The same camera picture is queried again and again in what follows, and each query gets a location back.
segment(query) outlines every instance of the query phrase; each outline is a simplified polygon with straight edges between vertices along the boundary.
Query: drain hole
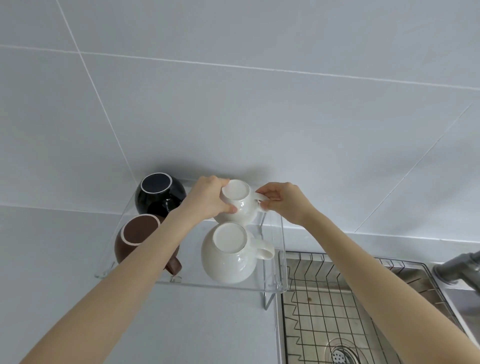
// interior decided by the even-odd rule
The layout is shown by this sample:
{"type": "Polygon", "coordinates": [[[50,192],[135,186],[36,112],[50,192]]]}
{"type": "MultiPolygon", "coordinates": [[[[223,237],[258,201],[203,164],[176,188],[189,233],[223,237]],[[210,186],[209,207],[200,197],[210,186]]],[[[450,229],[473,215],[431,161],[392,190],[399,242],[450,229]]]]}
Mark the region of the drain hole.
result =
{"type": "Polygon", "coordinates": [[[336,346],[331,350],[333,364],[360,364],[360,360],[352,349],[346,346],[336,346]]]}

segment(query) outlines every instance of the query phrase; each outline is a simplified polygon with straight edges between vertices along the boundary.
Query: person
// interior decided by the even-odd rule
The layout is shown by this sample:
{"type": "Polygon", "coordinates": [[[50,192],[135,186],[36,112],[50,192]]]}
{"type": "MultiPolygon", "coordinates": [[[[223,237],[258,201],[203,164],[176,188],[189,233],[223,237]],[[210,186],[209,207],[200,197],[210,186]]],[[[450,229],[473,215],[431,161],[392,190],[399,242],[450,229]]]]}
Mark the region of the person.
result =
{"type": "MultiPolygon", "coordinates": [[[[228,179],[201,177],[180,207],[62,317],[21,364],[102,363],[147,298],[181,240],[199,222],[236,208],[220,200],[228,179]]],[[[303,226],[323,247],[405,364],[480,363],[480,351],[420,294],[354,243],[291,183],[267,183],[262,207],[303,226]]]]}

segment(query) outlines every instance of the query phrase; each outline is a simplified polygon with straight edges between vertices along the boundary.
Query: mug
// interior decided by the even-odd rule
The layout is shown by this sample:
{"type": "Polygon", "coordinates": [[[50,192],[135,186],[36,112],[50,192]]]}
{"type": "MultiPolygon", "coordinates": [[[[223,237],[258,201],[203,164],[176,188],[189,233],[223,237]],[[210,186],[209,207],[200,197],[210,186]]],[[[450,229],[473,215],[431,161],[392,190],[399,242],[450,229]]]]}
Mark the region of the mug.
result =
{"type": "Polygon", "coordinates": [[[246,280],[255,270],[257,259],[275,256],[272,243],[256,239],[236,222],[215,226],[202,244],[202,265],[207,275],[217,282],[233,284],[246,280]]]}
{"type": "Polygon", "coordinates": [[[237,212],[234,214],[218,214],[214,217],[218,223],[233,221],[240,225],[248,225],[255,219],[258,212],[266,212],[260,207],[260,201],[268,200],[268,197],[253,192],[244,181],[230,180],[225,187],[222,187],[220,199],[235,206],[237,212]]]}
{"type": "MultiPolygon", "coordinates": [[[[118,264],[128,257],[137,246],[143,243],[160,226],[161,221],[163,221],[162,217],[143,214],[137,215],[127,222],[121,228],[115,240],[114,251],[118,264]]],[[[165,269],[173,276],[177,275],[181,270],[180,261],[176,258],[179,248],[175,250],[165,266],[165,269]]]]}
{"type": "Polygon", "coordinates": [[[166,218],[187,197],[185,188],[175,177],[166,173],[146,176],[135,192],[135,206],[139,214],[152,214],[166,218]]]}

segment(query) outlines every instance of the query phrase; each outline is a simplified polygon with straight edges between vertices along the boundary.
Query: sink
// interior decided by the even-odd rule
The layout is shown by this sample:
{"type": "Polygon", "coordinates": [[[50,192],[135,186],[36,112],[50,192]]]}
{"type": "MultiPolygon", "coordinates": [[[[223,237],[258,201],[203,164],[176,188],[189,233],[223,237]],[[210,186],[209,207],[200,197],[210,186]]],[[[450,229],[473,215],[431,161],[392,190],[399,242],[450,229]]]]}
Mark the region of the sink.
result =
{"type": "MultiPolygon", "coordinates": [[[[287,252],[286,258],[288,291],[278,304],[284,363],[402,363],[327,255],[287,252]]],[[[446,299],[424,264],[383,258],[377,261],[462,331],[479,337],[480,298],[474,292],[449,290],[446,299]]]]}

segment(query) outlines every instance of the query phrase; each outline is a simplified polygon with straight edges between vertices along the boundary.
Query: brown mug handle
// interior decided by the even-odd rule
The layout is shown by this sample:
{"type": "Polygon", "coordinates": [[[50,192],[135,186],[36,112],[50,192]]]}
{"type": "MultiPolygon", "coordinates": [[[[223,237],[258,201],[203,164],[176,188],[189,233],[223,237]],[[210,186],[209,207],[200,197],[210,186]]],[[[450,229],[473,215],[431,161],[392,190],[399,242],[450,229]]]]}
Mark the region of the brown mug handle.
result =
{"type": "Polygon", "coordinates": [[[165,269],[173,276],[176,276],[181,271],[181,263],[176,257],[170,258],[165,269]]]}

